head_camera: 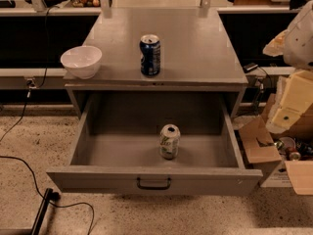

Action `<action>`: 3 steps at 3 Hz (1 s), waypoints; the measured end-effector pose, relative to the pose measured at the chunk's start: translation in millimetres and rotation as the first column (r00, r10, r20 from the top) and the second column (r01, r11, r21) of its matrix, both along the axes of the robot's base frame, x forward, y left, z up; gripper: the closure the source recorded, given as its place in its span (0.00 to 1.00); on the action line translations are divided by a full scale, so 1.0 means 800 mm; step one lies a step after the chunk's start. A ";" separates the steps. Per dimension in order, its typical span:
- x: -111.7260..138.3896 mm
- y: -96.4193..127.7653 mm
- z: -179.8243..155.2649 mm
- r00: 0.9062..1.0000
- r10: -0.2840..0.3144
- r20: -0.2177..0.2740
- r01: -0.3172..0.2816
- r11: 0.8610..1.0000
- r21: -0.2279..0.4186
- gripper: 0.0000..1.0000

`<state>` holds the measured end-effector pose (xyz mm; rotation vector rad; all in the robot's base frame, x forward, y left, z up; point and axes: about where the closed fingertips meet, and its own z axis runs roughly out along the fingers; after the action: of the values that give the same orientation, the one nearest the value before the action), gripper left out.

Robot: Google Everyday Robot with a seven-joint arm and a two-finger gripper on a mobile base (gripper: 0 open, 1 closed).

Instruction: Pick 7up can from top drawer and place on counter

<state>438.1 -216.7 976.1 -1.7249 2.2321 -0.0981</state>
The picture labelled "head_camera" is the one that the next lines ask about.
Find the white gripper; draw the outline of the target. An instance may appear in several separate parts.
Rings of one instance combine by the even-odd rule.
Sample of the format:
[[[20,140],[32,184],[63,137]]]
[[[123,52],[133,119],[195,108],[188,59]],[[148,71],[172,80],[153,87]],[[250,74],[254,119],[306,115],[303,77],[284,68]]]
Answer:
[[[289,77],[280,76],[275,103],[266,121],[267,130],[274,134],[289,130],[312,104],[312,71],[296,70]]]

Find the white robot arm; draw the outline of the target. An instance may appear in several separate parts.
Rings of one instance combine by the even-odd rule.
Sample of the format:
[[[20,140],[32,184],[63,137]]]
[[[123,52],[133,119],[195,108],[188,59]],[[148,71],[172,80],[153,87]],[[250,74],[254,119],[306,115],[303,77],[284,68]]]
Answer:
[[[313,1],[307,2],[289,26],[263,49],[267,56],[283,56],[295,68],[277,88],[266,128],[275,134],[289,130],[313,104]]]

